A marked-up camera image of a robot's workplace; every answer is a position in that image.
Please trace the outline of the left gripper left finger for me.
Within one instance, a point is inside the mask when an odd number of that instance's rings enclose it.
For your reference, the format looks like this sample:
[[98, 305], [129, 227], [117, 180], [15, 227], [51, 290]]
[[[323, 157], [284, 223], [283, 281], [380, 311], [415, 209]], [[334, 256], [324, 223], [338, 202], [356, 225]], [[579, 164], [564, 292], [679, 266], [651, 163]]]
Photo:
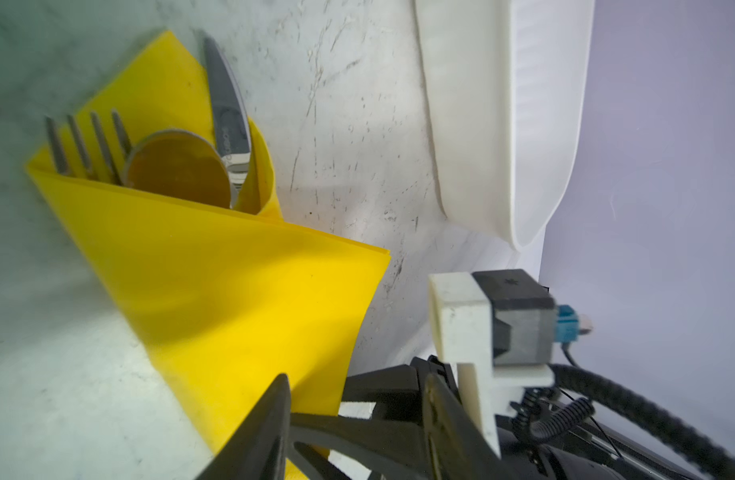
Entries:
[[289, 377], [282, 373], [197, 479], [284, 479], [291, 405]]

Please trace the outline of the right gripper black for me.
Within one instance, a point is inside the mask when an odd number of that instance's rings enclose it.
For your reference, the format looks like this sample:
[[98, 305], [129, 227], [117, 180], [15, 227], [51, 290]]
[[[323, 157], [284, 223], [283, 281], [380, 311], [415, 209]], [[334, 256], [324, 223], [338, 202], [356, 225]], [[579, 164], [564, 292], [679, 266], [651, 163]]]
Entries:
[[[341, 453], [362, 464], [373, 479], [431, 479], [423, 435], [423, 388], [437, 374], [455, 395], [451, 366], [435, 356], [347, 379], [345, 402], [371, 403], [369, 418], [295, 413], [291, 417], [289, 458], [310, 479], [345, 479], [329, 460]], [[501, 461], [511, 479], [617, 479], [615, 470], [545, 445], [525, 445], [507, 436]]]

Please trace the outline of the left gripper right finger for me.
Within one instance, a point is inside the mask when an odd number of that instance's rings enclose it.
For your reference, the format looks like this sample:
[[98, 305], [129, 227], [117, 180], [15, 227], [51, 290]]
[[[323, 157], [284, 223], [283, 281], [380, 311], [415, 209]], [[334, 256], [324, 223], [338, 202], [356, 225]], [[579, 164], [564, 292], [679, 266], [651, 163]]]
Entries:
[[511, 469], [437, 374], [429, 374], [423, 388], [423, 435], [431, 479], [511, 479]]

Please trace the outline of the silver spoon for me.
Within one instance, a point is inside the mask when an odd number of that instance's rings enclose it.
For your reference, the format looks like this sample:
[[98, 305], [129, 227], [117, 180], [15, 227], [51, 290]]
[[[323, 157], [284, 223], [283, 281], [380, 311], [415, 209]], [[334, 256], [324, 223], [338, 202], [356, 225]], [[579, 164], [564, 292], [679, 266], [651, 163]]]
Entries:
[[123, 184], [127, 188], [231, 209], [237, 192], [215, 147], [179, 129], [156, 132], [131, 150]]

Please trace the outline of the silver knife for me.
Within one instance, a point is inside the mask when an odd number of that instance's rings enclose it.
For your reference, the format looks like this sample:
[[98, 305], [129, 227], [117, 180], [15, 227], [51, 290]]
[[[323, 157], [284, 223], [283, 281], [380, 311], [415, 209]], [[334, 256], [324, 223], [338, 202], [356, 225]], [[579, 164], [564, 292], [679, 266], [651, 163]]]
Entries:
[[216, 148], [239, 193], [250, 173], [253, 140], [249, 115], [233, 69], [217, 41], [205, 35], [203, 52], [214, 120]]

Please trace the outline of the white rectangular dish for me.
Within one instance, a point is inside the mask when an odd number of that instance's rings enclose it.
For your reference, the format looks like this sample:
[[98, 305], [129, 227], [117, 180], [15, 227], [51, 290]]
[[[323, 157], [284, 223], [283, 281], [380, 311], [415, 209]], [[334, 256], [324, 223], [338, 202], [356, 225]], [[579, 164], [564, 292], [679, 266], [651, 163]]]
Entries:
[[577, 157], [595, 3], [415, 6], [439, 197], [447, 218], [535, 241]]

